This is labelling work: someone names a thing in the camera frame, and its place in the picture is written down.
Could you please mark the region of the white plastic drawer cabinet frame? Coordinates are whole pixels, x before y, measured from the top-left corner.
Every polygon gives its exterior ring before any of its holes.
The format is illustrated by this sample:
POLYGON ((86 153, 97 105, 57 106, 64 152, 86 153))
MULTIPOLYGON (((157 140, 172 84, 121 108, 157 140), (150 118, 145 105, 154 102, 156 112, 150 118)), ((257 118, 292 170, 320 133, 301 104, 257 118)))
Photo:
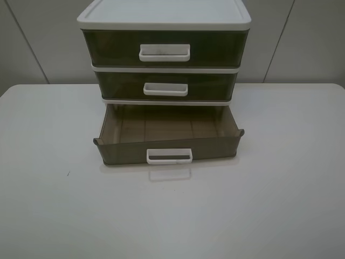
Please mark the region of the white plastic drawer cabinet frame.
MULTIPOLYGON (((77 18, 81 31, 250 31, 251 17, 242 1, 94 1, 77 18)), ((141 45, 143 62, 186 62, 190 45, 141 45)), ((238 68, 109 67, 96 72, 236 74, 238 68)), ((187 84, 146 83, 149 96, 186 96, 187 84)), ((226 106, 230 101, 102 100, 106 104, 226 106)))

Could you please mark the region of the dark translucent drawer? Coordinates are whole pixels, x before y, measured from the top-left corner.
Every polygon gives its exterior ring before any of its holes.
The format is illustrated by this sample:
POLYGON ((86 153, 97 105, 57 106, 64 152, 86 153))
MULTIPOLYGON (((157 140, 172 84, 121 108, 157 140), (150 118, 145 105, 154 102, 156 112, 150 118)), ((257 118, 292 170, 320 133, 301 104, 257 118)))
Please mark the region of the dark translucent drawer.
POLYGON ((94 66, 238 68, 248 31, 83 30, 94 66), (186 62, 143 62, 140 46, 190 45, 186 62))
POLYGON ((230 101, 236 74, 187 73, 95 73, 103 99, 109 100, 173 100, 230 101), (186 96, 149 96, 144 94, 146 83, 187 84, 186 96))
POLYGON ((227 106, 111 105, 93 140, 107 166, 232 158, 244 130, 227 106))

